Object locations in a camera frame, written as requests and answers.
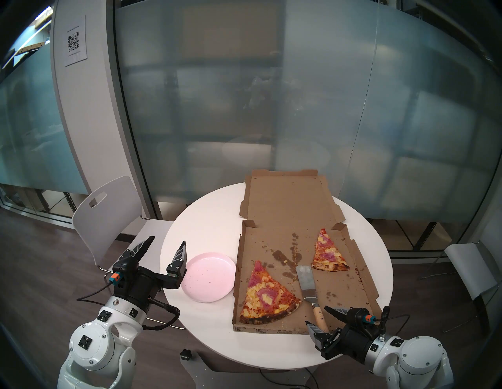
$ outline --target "qr code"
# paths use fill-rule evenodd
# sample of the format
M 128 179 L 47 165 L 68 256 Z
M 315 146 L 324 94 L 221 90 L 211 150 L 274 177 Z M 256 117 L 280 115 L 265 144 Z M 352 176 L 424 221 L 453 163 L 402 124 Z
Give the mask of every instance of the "qr code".
M 68 51 L 78 49 L 78 31 L 68 36 Z

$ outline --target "glass partition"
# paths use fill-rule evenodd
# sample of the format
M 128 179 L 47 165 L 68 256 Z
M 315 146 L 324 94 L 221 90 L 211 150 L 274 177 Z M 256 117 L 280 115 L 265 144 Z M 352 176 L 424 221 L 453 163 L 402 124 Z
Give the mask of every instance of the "glass partition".
M 87 193 L 61 124 L 49 45 L 0 83 L 0 183 Z
M 490 65 L 379 2 L 144 0 L 115 10 L 115 34 L 155 201 L 190 203 L 252 169 L 318 169 L 389 250 L 441 251 L 500 158 Z

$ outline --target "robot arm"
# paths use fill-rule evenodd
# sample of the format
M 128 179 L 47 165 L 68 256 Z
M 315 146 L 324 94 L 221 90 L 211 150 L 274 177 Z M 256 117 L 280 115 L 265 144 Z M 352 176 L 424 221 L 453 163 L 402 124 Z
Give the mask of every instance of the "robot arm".
M 179 309 L 155 300 L 155 296 L 161 289 L 180 287 L 186 273 L 186 243 L 181 244 L 167 266 L 167 274 L 162 275 L 139 266 L 153 239 L 150 236 L 136 252 L 126 250 L 113 265 L 114 274 L 110 277 L 113 295 L 96 319 L 73 332 L 69 355 L 59 373 L 58 389 L 97 389 L 90 384 L 90 372 L 115 377 L 110 389 L 130 389 L 136 365 L 133 340 L 144 330 L 161 330 L 178 319 Z M 151 304 L 175 317 L 163 325 L 144 325 Z M 118 336 L 111 332 L 113 327 L 118 330 Z
M 377 376 L 387 380 L 389 389 L 432 389 L 453 387 L 453 373 L 441 343 L 430 336 L 403 340 L 387 339 L 389 307 L 384 307 L 380 325 L 366 308 L 333 309 L 326 312 L 346 323 L 333 334 L 306 322 L 315 347 L 325 359 L 348 355 Z

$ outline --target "paper sign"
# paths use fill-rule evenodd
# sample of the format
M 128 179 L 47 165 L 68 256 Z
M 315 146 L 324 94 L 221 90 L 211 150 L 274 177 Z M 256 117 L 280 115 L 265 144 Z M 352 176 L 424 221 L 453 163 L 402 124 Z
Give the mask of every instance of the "paper sign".
M 87 59 L 85 46 L 85 15 L 68 24 L 64 40 L 64 66 Z

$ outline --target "wooden handle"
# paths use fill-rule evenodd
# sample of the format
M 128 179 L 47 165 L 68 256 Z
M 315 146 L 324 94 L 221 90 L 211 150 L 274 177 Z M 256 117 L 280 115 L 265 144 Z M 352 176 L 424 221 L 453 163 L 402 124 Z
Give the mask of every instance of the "wooden handle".
M 322 331 L 327 332 L 329 334 L 329 328 L 326 324 L 326 320 L 324 320 L 324 315 L 322 314 L 321 307 L 314 307 L 314 316 L 317 327 L 319 327 Z

